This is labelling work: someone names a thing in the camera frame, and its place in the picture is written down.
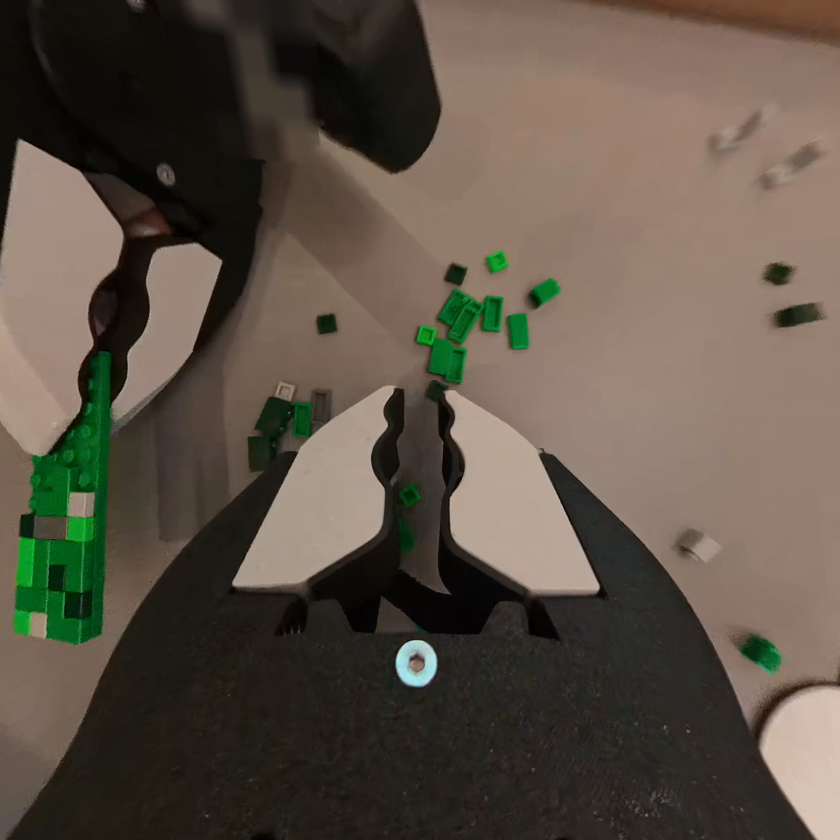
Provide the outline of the cluster of bright green tiles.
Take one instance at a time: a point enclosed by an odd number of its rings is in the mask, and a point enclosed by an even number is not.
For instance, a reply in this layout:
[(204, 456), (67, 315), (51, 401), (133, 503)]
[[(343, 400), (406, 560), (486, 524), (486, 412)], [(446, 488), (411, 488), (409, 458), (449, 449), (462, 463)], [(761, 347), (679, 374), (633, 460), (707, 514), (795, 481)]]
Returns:
[(460, 287), (449, 284), (451, 291), (438, 312), (437, 326), (424, 324), (418, 327), (415, 337), (415, 342), (428, 350), (427, 372), (448, 385), (459, 385), (465, 378), (466, 343), (477, 326), (488, 333), (505, 329), (511, 350), (525, 351), (531, 346), (529, 316), (525, 312), (506, 314), (503, 297), (477, 299), (464, 291), (465, 282), (466, 279)]

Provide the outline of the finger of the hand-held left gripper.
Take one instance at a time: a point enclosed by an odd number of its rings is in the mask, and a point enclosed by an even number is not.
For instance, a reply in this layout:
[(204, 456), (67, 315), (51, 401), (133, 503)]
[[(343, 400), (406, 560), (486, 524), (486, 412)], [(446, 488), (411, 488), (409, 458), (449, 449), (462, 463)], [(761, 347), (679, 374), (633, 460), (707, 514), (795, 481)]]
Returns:
[(120, 430), (193, 354), (222, 261), (199, 244), (133, 241), (98, 291), (98, 347), (111, 354), (112, 429)]
[(91, 297), (122, 245), (87, 178), (18, 140), (2, 239), (1, 416), (26, 453), (46, 455), (79, 414)]

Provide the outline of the green brick wall build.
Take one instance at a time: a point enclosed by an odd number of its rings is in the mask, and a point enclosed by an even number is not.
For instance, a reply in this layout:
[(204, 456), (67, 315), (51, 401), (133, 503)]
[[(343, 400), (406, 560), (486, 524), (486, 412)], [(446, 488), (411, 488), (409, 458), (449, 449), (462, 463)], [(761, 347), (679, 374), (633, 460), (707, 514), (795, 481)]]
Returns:
[(15, 635), (84, 644), (102, 634), (111, 435), (111, 355), (90, 359), (79, 416), (32, 457), (19, 521)]

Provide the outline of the white round container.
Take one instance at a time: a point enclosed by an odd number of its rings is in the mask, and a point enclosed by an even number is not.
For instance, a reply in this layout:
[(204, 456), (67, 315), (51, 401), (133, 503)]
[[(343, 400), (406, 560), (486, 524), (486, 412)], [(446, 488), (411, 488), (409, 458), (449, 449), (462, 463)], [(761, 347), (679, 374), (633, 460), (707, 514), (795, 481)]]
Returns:
[(781, 698), (763, 721), (759, 750), (815, 839), (839, 838), (839, 685), (815, 684)]

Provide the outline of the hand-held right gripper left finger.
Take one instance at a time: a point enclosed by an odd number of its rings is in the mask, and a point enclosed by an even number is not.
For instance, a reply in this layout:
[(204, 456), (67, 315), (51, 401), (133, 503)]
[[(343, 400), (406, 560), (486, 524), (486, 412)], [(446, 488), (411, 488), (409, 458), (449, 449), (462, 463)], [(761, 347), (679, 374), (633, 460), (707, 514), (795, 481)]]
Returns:
[(400, 564), (392, 479), (404, 390), (384, 386), (297, 453), (233, 579), (237, 592), (371, 599)]

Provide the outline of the grey brick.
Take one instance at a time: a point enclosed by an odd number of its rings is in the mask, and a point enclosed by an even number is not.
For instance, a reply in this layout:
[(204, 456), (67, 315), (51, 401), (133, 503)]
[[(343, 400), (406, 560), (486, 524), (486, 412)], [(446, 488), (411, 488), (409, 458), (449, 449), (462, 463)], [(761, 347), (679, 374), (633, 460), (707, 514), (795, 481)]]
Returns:
[(765, 124), (765, 113), (762, 108), (752, 110), (737, 123), (730, 124), (710, 135), (707, 147), (711, 154), (721, 155), (734, 151), (741, 144), (760, 132)]
[(688, 528), (678, 536), (675, 550), (690, 560), (708, 564), (718, 557), (721, 545), (708, 533)]
[(824, 156), (824, 143), (812, 140), (804, 143), (795, 151), (787, 154), (783, 160), (764, 171), (758, 179), (759, 186), (765, 190), (773, 190), (790, 181)]

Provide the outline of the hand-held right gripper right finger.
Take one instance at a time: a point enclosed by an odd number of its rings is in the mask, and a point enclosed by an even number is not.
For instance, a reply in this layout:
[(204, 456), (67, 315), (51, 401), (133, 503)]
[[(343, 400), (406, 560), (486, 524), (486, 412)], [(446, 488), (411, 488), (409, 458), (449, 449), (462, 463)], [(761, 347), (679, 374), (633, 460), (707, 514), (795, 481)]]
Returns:
[(440, 537), (453, 559), (527, 598), (597, 595), (600, 582), (542, 452), (458, 392), (438, 407), (450, 468)]

